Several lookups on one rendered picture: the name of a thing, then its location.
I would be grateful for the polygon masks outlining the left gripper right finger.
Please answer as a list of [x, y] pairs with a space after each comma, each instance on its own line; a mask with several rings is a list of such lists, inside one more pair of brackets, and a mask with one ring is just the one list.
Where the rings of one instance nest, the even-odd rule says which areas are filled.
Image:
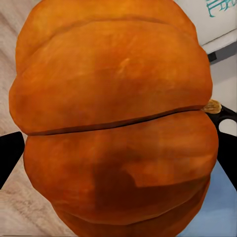
[[237, 137], [218, 132], [217, 159], [237, 190]]

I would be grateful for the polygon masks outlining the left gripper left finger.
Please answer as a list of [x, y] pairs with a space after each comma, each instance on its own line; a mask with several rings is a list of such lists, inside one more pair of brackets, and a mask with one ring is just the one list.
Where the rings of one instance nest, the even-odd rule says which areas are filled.
[[24, 153], [22, 133], [15, 132], [0, 137], [0, 189]]

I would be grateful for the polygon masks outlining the pumpkin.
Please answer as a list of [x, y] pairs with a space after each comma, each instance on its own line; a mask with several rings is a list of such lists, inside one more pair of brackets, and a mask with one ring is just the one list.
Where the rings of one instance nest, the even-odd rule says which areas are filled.
[[210, 61], [173, 0], [42, 0], [17, 37], [9, 113], [33, 187], [79, 237], [175, 237], [219, 137]]

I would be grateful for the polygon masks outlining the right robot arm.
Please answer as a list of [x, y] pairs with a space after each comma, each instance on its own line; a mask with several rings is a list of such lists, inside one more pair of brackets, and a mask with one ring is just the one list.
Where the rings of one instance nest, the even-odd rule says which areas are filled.
[[234, 112], [223, 105], [221, 107], [220, 113], [207, 113], [208, 116], [214, 122], [218, 132], [237, 137], [237, 112]]

